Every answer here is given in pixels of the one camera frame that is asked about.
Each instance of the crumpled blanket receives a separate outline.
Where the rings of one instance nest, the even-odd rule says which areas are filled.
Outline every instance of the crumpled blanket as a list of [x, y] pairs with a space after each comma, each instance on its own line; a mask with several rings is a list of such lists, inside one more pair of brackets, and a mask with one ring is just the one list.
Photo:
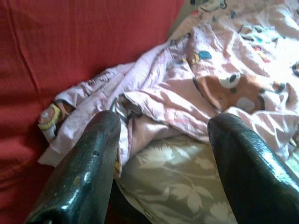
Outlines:
[[[255, 38], [247, 38], [250, 32]], [[299, 79], [292, 69], [298, 52], [299, 14], [287, 5], [200, 23], [136, 62], [58, 94], [55, 100], [76, 109], [39, 163], [57, 166], [102, 110], [121, 118], [118, 174], [154, 139], [184, 133], [208, 143], [207, 123], [220, 112], [239, 116], [285, 160], [299, 122]]]

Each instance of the red couch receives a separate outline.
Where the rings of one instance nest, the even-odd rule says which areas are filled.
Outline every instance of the red couch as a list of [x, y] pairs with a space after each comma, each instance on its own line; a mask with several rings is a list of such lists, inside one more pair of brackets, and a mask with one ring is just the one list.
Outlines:
[[2, 0], [0, 223], [19, 224], [52, 167], [37, 119], [54, 96], [163, 43], [184, 0]]

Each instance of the floral cushion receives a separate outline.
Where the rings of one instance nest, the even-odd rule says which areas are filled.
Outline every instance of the floral cushion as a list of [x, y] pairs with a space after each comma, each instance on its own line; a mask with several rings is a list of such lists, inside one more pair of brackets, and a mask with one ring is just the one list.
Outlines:
[[210, 145], [185, 135], [151, 142], [118, 185], [155, 224], [236, 224]]

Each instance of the red cushion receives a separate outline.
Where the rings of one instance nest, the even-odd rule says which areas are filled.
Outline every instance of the red cushion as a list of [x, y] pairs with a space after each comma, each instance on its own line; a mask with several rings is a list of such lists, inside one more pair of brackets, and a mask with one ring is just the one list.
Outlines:
[[22, 223], [52, 168], [36, 126], [56, 94], [164, 42], [184, 0], [2, 0], [0, 223]]

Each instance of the red fabric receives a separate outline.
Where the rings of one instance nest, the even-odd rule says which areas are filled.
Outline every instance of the red fabric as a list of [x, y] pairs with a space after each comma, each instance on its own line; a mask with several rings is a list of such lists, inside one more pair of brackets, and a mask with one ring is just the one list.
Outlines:
[[52, 168], [39, 114], [62, 90], [164, 42], [183, 0], [2, 0], [0, 223], [25, 219]]

